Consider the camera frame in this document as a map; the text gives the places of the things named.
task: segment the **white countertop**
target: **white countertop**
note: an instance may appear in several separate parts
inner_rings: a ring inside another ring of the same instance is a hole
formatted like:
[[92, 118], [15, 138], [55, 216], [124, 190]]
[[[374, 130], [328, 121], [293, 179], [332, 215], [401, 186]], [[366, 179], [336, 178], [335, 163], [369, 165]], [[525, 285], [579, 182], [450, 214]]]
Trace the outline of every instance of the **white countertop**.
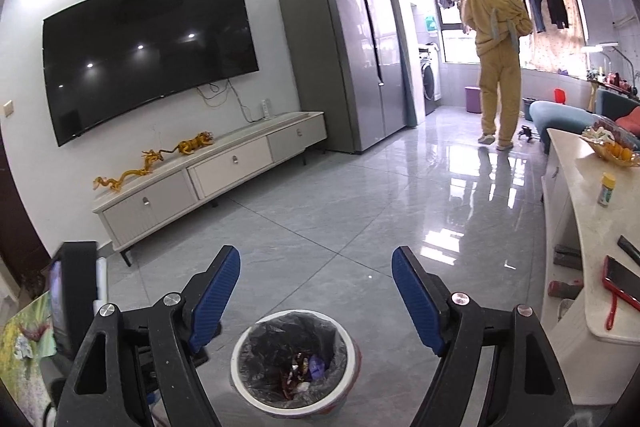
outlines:
[[[556, 129], [548, 132], [574, 205], [582, 249], [587, 326], [604, 341], [640, 344], [640, 312], [621, 299], [614, 326], [606, 330], [612, 294], [602, 285], [607, 255], [640, 276], [640, 266], [617, 245], [620, 235], [624, 235], [640, 248], [640, 169], [625, 169], [599, 158], [575, 134]], [[605, 171], [616, 177], [616, 188], [607, 208], [596, 203]]]
[[[217, 136], [214, 130], [204, 129], [213, 132], [214, 143], [212, 145], [199, 149], [188, 156], [182, 155], [178, 152], [175, 152], [172, 155], [164, 154], [165, 160], [163, 162], [156, 163], [151, 174], [147, 176], [127, 178], [120, 192], [114, 192], [109, 188], [101, 187], [101, 193], [94, 200], [93, 211], [100, 212], [105, 210], [139, 190], [142, 190], [142, 188], [148, 187], [158, 180], [166, 178], [181, 169], [194, 165], [209, 156], [222, 153], [232, 147], [246, 143], [254, 137], [265, 136], [266, 134], [285, 128], [292, 123], [308, 120], [309, 118], [313, 118], [319, 114], [322, 114], [322, 112], [286, 112], [274, 116], [269, 120], [252, 123], [246, 127], [242, 127], [221, 136]], [[120, 174], [115, 174], [110, 177], [117, 179], [119, 175]]]

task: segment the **smartphone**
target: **smartphone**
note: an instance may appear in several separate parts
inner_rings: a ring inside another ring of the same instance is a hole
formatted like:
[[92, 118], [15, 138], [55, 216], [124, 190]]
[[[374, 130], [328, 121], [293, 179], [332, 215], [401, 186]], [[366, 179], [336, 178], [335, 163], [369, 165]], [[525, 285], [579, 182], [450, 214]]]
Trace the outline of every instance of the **smartphone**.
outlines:
[[607, 290], [640, 311], [640, 277], [609, 255], [604, 259], [602, 283]]

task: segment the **blue sofa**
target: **blue sofa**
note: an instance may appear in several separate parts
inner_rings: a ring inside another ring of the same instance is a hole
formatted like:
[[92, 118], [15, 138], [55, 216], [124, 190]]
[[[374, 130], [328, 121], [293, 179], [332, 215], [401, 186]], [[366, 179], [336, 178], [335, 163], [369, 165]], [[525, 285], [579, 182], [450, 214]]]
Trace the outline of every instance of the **blue sofa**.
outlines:
[[[598, 89], [596, 93], [596, 111], [600, 114], [617, 120], [628, 115], [640, 103], [607, 89]], [[555, 102], [538, 100], [529, 108], [533, 124], [540, 134], [540, 141], [545, 147], [545, 154], [549, 154], [551, 142], [547, 129], [560, 129], [562, 131], [582, 134], [585, 127], [593, 123], [593, 115], [584, 109], [562, 105]], [[640, 150], [640, 140], [636, 139], [636, 150]]]

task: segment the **yellow hooded top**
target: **yellow hooded top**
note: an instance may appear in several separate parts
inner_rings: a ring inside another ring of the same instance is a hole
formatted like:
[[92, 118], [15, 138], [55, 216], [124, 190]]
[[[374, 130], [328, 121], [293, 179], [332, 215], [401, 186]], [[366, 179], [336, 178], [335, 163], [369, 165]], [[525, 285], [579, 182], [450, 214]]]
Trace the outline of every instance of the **yellow hooded top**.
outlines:
[[519, 52], [518, 39], [533, 31], [522, 0], [466, 0], [462, 22], [476, 31], [478, 57], [507, 38]]

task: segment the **person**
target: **person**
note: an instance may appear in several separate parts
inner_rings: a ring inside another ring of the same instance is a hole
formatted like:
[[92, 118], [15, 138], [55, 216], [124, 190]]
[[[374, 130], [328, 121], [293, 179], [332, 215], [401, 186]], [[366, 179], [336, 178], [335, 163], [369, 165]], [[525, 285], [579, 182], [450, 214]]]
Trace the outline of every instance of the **person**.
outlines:
[[480, 58], [482, 136], [478, 143], [495, 141], [495, 115], [500, 111], [500, 151], [513, 148], [513, 134], [520, 115], [520, 37], [533, 31], [533, 23], [522, 0], [466, 0], [463, 23], [476, 31], [476, 51]]

